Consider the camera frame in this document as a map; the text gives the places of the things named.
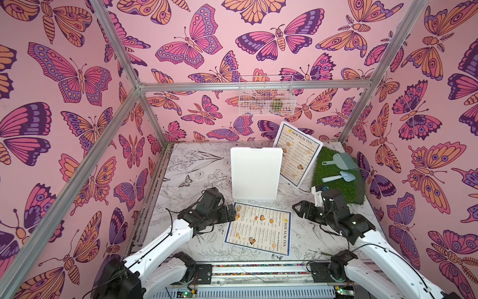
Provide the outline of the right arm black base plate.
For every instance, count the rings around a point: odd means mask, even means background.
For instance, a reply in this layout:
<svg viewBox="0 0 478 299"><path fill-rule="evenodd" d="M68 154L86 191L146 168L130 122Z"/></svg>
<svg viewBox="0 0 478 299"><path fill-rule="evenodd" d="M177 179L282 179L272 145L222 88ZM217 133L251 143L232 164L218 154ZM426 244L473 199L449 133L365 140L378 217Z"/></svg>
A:
<svg viewBox="0 0 478 299"><path fill-rule="evenodd" d="M343 265L330 262L311 261L307 263L307 271L312 275L314 283L348 283L350 282L346 275Z"/></svg>

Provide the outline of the dim sum menu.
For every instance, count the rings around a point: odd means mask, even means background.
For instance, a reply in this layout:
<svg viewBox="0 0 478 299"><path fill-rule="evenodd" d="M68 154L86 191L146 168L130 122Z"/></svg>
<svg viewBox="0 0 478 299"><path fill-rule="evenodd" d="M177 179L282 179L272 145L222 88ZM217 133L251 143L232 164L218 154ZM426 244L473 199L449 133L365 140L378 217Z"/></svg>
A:
<svg viewBox="0 0 478 299"><path fill-rule="evenodd" d="M324 143L287 122L281 122L273 146L282 151L281 177L300 188Z"/></svg>
<svg viewBox="0 0 478 299"><path fill-rule="evenodd" d="M235 203L235 220L226 230L226 244L289 256L292 214L279 209Z"/></svg>

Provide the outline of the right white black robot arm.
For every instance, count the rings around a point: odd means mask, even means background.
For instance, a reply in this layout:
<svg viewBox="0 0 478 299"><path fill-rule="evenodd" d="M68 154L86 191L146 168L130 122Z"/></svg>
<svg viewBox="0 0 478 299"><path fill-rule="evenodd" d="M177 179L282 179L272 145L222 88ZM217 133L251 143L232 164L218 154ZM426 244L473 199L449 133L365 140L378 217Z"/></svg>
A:
<svg viewBox="0 0 478 299"><path fill-rule="evenodd" d="M318 225L329 226L332 235L343 237L354 250L342 250L329 265L309 262L307 269L317 280L328 275L335 282L354 282L377 299L456 299L409 264L363 215L352 214L338 189L312 187L312 202L300 201L292 210Z"/></svg>

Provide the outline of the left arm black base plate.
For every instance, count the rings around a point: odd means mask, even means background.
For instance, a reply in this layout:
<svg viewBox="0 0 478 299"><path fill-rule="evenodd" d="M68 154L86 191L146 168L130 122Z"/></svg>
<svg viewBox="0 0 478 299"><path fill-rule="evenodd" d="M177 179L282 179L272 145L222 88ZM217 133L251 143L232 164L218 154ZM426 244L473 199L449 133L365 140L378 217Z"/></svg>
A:
<svg viewBox="0 0 478 299"><path fill-rule="evenodd" d="M196 264L186 268L182 279L179 280L183 285L210 285L212 282L212 264Z"/></svg>

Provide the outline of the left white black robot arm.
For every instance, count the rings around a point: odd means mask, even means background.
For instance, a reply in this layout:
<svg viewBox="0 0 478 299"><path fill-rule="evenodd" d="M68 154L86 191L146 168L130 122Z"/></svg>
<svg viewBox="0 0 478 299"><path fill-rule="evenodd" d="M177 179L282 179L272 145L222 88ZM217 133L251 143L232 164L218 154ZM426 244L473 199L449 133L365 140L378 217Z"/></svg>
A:
<svg viewBox="0 0 478 299"><path fill-rule="evenodd" d="M93 299L147 299L169 285L194 279L195 260L183 252L183 244L217 224L234 222L234 205L227 204L217 188L171 219L171 225L149 244L122 260L106 263L88 295Z"/></svg>

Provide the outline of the white rack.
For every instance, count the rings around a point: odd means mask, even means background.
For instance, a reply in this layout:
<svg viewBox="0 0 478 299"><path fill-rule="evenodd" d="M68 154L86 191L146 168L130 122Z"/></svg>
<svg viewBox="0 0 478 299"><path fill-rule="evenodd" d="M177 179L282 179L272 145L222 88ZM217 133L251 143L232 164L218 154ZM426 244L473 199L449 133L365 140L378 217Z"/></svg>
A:
<svg viewBox="0 0 478 299"><path fill-rule="evenodd" d="M275 200L282 157L283 151L279 148L231 148L232 198L236 201Z"/></svg>

